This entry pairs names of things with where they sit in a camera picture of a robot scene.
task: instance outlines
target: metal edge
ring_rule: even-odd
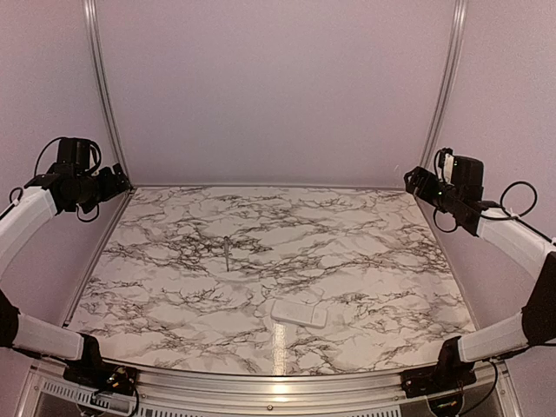
[[[98,259],[100,258],[101,254],[103,253],[104,247],[106,246],[110,237],[112,236],[112,232],[114,232],[114,229],[116,228],[118,222],[122,218],[123,212],[128,207],[128,204],[131,201],[131,198],[133,197],[133,194],[135,192],[136,192],[135,189],[131,189],[129,192],[125,194],[123,199],[120,201],[120,204],[118,204],[116,212],[112,215],[112,218],[110,219],[110,222],[108,223],[106,229],[104,230],[100,240],[96,244],[93,255],[90,257],[89,262],[87,263],[87,267],[83,272],[79,286],[76,288],[71,298],[71,303],[68,309],[66,310],[63,319],[64,327],[67,327],[71,323],[71,319],[73,318],[73,314],[76,312],[77,305],[79,304],[79,300],[83,295],[83,291],[85,290],[85,287],[89,283],[89,279],[93,274],[93,271],[95,270],[96,263],[98,262]]]
[[[503,362],[499,366],[501,371],[506,370]],[[35,361],[30,372],[59,381],[63,369],[63,364],[42,360]],[[407,399],[401,390],[400,372],[406,368],[292,377],[198,374],[141,366],[139,369],[137,383],[143,404],[172,406],[199,413],[218,414],[223,407],[226,414],[239,415],[347,413],[424,399]],[[490,365],[479,363],[475,372],[477,382],[466,389],[492,383],[493,369]]]
[[[123,171],[129,177],[128,165],[123,154],[120,134],[118,132],[112,102],[108,88],[108,80],[106,77],[106,69],[104,67],[103,50],[101,47],[100,31],[98,29],[98,19],[96,15],[96,0],[83,0],[83,12],[85,15],[85,23],[89,33],[89,46],[95,70],[96,86],[103,108],[104,122],[108,130],[110,146],[117,162],[122,165]]]
[[[15,417],[32,417],[35,415],[38,400],[41,396],[42,379],[40,375],[33,374],[31,371],[27,373],[27,378],[17,403]]]
[[[522,417],[520,402],[513,387],[512,377],[506,364],[504,372],[501,372],[496,391],[500,400],[500,406],[505,417]]]
[[[311,184],[253,184],[253,183],[190,183],[190,184],[178,184],[178,183],[168,183],[168,184],[134,184],[134,187],[138,189],[166,189],[170,187],[179,188],[207,188],[207,187],[220,187],[220,188],[233,188],[233,187],[268,187],[272,189],[376,189],[379,191],[405,191],[403,186],[399,187],[373,187],[373,186],[357,186],[357,185],[311,185]]]
[[[453,11],[452,31],[448,44],[448,53],[444,74],[440,84],[440,91],[433,119],[427,132],[427,139],[420,158],[419,165],[427,167],[433,157],[434,148],[438,143],[440,130],[446,114],[450,95],[453,90],[456,72],[460,62],[461,45],[463,44],[463,32],[467,16],[467,0],[456,0]]]

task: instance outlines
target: vent grille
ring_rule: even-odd
[[[93,390],[81,386],[72,386],[66,382],[46,380],[42,391],[55,397],[75,402],[82,406],[102,411],[110,411],[113,414],[127,416],[136,404],[135,398],[122,400],[115,397],[99,396],[92,399]],[[179,410],[172,407],[152,406],[150,404],[139,404],[137,410],[139,417],[240,417],[238,414],[225,413],[198,413],[189,410]],[[374,408],[360,411],[359,413],[334,413],[334,414],[311,414],[311,417],[401,417],[399,406]]]

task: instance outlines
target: black joint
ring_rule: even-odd
[[[453,149],[451,148],[442,148],[439,153],[438,158],[438,168],[443,169],[444,164],[446,163],[446,155],[453,155]]]
[[[527,305],[521,325],[529,346],[538,346],[556,338],[556,252],[546,256]]]
[[[71,174],[80,175],[89,169],[90,163],[89,139],[78,137],[63,137],[58,144],[56,164],[58,169],[67,167]]]
[[[79,361],[66,361],[68,366],[63,372],[63,378],[101,392],[133,395],[137,383],[137,369],[103,361],[98,340],[88,334],[81,336],[82,358]]]
[[[407,172],[403,179],[406,184],[406,191],[409,194],[415,195],[421,200],[435,206],[442,213],[445,213],[440,205],[442,193],[436,175],[422,167],[416,167],[412,171]]]
[[[19,329],[19,309],[0,290],[0,348],[11,348]]]
[[[474,363],[463,362],[460,358],[459,339],[458,336],[444,342],[435,366],[418,367],[401,373],[401,387],[408,398],[458,389],[477,381]]]

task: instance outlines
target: light purple backdrop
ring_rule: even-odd
[[[446,0],[99,3],[136,183],[400,186],[438,95]]]
[[[527,180],[539,205],[526,218],[556,235],[556,6],[550,0],[472,0],[459,73],[439,147],[485,163],[485,197],[498,201],[511,182]],[[508,198],[516,212],[531,194]],[[441,243],[481,326],[515,314],[533,280],[496,248],[463,231]],[[510,361],[523,415],[556,410],[556,349],[537,347]]]
[[[89,58],[81,2],[0,2],[0,206],[33,175],[38,153],[57,136],[98,141],[114,161]],[[56,151],[44,156],[46,170]],[[22,311],[61,324],[76,284],[116,202],[90,224],[60,215],[32,238],[0,286]],[[0,348],[0,412],[10,416],[29,361]]]

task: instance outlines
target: marble table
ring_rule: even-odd
[[[272,320],[277,299],[326,327]],[[420,365],[474,330],[412,196],[270,187],[138,189],[70,328],[112,359],[269,375]]]

